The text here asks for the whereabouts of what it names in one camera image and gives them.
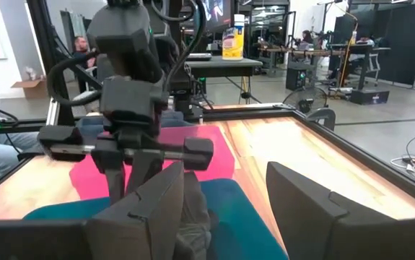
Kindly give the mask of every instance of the black metal frame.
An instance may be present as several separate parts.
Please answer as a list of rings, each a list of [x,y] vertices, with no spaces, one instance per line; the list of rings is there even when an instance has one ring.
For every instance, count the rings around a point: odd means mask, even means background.
[[[31,15],[34,23],[34,28],[38,35],[39,47],[43,57],[45,71],[48,73],[51,67],[56,63],[56,57],[54,56],[55,46],[53,40],[53,34],[51,33],[50,20],[46,8],[45,0],[27,0],[27,3],[31,10]],[[65,97],[67,97],[66,85],[63,82],[58,81],[58,88],[60,91],[64,91]],[[75,120],[72,117],[72,111],[68,108],[61,108],[61,117],[58,120],[58,124],[72,125]],[[296,118],[305,127],[314,131],[316,134],[322,136],[330,143],[336,145],[339,149],[346,152],[348,155],[356,158],[363,165],[373,170],[392,184],[396,185],[407,194],[415,198],[415,181],[407,178],[399,170],[396,170],[389,166],[386,162],[372,156],[370,153],[354,146],[352,143],[337,136],[334,132],[321,126],[318,123],[309,122],[306,120],[305,115],[295,110],[284,110],[275,108],[270,105],[269,107],[249,107],[249,108],[228,108],[228,109],[215,109],[208,110],[204,113],[204,121],[230,121],[230,120],[245,120],[253,118],[273,118],[273,117],[287,117],[291,116]],[[187,117],[187,121],[195,122],[198,118]],[[15,169],[11,170],[7,175],[0,179],[0,183],[5,181],[9,176],[18,171],[29,160],[24,160]]]

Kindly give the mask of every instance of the monitor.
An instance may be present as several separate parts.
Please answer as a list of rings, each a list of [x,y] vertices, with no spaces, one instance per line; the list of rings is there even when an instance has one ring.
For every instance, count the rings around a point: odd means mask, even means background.
[[[206,32],[222,31],[234,24],[234,0],[202,0],[206,10]]]

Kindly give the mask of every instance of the pink towel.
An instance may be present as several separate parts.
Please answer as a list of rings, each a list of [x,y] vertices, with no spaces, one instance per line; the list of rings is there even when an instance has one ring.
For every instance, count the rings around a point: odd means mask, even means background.
[[[218,178],[232,178],[235,169],[235,159],[216,126],[188,126],[164,128],[161,130],[159,141],[167,144],[183,144],[185,137],[208,138],[214,143],[214,156],[205,171],[196,171],[200,181],[209,181]],[[165,161],[166,168],[171,161]],[[126,165],[126,183],[130,176],[131,166]],[[74,188],[81,199],[96,199],[108,196],[106,178],[95,166],[91,156],[86,156],[78,162],[69,173]]]

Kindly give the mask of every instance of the cardboard box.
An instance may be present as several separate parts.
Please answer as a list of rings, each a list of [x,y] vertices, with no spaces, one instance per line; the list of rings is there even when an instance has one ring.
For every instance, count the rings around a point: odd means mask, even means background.
[[[12,88],[22,88],[26,98],[46,98],[48,97],[47,82],[45,80],[30,80],[15,82]]]

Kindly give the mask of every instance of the desk fan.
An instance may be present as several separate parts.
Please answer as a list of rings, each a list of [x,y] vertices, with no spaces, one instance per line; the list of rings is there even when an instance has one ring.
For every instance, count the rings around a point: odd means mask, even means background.
[[[328,107],[328,96],[318,87],[301,87],[290,93],[283,104],[291,105],[302,113]]]

